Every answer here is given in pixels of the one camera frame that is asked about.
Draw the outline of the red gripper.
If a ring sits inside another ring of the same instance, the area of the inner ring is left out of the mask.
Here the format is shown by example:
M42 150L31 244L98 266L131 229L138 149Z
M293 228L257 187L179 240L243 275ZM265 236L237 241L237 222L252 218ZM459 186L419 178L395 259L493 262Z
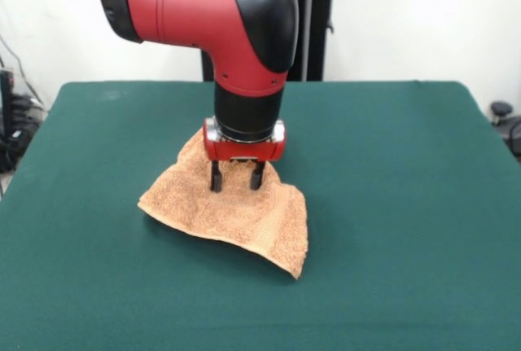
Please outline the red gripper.
M211 160L212 192L221 192L222 174L220 161L255 160L252 170L250 189L261 188L266 161L282 158L286 146L286 126L283 120L277 120L271 135L264 141L256 143L238 142L227 138L220 130L216 118L205 118L203 125L204 150Z

